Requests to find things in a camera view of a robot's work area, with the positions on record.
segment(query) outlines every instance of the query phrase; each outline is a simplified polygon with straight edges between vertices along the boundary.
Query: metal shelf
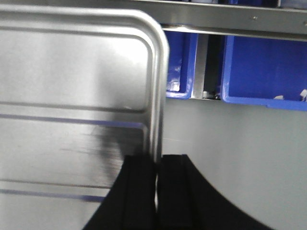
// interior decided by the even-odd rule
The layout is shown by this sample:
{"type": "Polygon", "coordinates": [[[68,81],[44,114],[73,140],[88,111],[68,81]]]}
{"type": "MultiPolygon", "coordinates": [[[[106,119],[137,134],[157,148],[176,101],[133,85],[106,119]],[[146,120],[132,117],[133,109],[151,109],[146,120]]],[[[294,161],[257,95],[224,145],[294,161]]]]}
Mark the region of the metal shelf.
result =
{"type": "Polygon", "coordinates": [[[49,0],[47,4],[138,9],[170,31],[307,41],[306,10],[160,0],[49,0]]]}

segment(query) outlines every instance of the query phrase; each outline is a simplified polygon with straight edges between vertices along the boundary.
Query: blue plastic bin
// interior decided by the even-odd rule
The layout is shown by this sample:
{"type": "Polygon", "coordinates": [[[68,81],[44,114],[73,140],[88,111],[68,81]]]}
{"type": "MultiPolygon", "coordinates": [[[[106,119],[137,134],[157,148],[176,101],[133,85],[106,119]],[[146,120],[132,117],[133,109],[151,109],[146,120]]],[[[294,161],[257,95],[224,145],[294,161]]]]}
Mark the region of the blue plastic bin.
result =
{"type": "Polygon", "coordinates": [[[166,96],[191,97],[195,75],[198,34],[165,32],[170,46],[166,96]]]}
{"type": "Polygon", "coordinates": [[[225,102],[307,111],[306,42],[227,36],[222,75],[225,102]]]}

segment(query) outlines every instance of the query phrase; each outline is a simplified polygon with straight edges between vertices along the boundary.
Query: stainless steel tray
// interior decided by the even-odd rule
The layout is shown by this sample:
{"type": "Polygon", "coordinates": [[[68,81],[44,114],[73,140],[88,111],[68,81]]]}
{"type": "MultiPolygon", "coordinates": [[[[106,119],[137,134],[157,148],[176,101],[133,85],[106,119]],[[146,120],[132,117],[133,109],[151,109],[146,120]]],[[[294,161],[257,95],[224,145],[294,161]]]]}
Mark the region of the stainless steel tray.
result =
{"type": "Polygon", "coordinates": [[[168,44],[134,10],[0,5],[0,180],[110,187],[161,150],[168,44]]]}

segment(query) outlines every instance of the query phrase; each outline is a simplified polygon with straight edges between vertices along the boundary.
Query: gray wall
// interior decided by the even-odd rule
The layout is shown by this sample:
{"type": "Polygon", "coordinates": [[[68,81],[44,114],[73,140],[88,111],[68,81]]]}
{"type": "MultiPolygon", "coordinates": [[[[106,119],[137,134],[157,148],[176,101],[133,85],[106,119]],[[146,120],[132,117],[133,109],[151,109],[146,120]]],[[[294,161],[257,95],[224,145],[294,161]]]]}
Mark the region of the gray wall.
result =
{"type": "Polygon", "coordinates": [[[307,113],[168,99],[163,154],[188,154],[226,198],[279,230],[307,229],[307,113]]]}

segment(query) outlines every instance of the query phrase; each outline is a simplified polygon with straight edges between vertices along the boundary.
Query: debris in bin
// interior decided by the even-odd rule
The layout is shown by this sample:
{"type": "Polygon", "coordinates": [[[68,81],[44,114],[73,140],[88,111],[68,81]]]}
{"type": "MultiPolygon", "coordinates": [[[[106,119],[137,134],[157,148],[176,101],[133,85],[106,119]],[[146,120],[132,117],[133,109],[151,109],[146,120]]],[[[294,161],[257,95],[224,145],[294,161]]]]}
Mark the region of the debris in bin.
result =
{"type": "Polygon", "coordinates": [[[276,99],[276,100],[284,100],[283,95],[276,96],[276,97],[274,97],[274,99],[276,99]]]}
{"type": "Polygon", "coordinates": [[[300,93],[300,96],[301,96],[301,101],[302,102],[307,101],[307,90],[303,89],[303,91],[300,93]]]}

